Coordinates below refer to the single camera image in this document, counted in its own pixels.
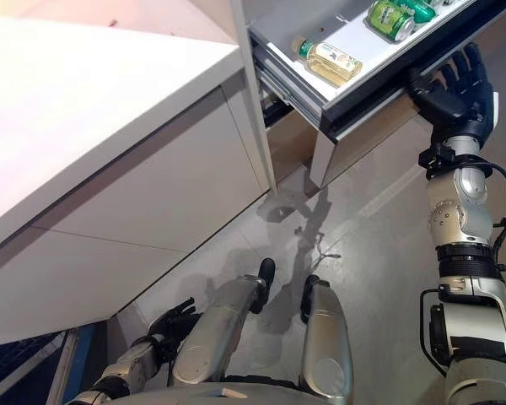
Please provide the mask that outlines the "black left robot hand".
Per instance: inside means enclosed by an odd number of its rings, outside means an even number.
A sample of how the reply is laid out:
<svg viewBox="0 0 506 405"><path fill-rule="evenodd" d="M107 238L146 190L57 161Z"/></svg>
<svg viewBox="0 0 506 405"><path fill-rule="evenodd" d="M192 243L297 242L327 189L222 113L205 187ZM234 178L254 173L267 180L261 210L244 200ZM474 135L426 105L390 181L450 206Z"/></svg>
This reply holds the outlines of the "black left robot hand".
<svg viewBox="0 0 506 405"><path fill-rule="evenodd" d="M201 315L196 312L195 300L190 297L153 321L148 328L148 335L162 337L160 344L165 351L176 351Z"/></svg>

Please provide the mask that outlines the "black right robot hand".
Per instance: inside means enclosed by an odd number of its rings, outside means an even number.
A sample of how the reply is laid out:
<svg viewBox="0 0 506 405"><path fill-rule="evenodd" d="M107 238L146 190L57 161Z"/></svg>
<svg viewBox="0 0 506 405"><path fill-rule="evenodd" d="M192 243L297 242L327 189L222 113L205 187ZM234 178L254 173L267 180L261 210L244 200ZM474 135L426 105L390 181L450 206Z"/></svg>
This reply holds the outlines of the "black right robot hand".
<svg viewBox="0 0 506 405"><path fill-rule="evenodd" d="M495 92L487 76L477 44L470 42L451 55L444 64L443 80L408 72L407 90L419 114L433 125L432 140L443 143L450 138L468 136L484 145L498 117Z"/></svg>

